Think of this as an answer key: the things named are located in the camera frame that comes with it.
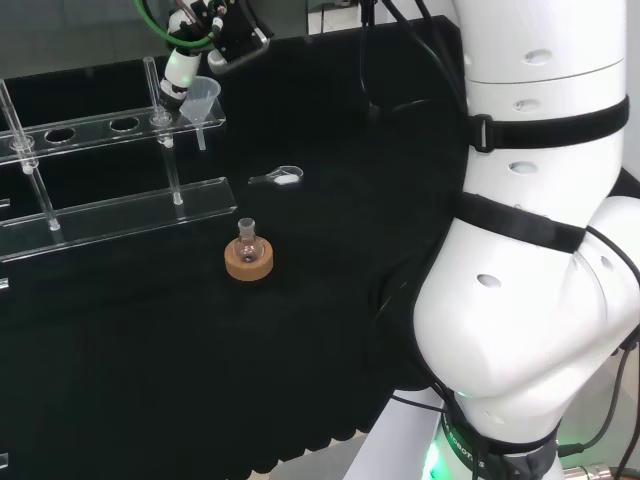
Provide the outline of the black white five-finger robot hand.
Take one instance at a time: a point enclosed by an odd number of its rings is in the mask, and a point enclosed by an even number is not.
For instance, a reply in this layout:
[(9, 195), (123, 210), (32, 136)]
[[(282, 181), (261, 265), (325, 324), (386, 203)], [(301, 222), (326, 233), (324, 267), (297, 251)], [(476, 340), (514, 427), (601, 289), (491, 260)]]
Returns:
[(171, 54), (159, 97), (169, 110), (184, 102), (202, 61), (213, 74), (223, 75), (265, 52), (273, 36), (246, 1), (179, 1), (166, 33)]

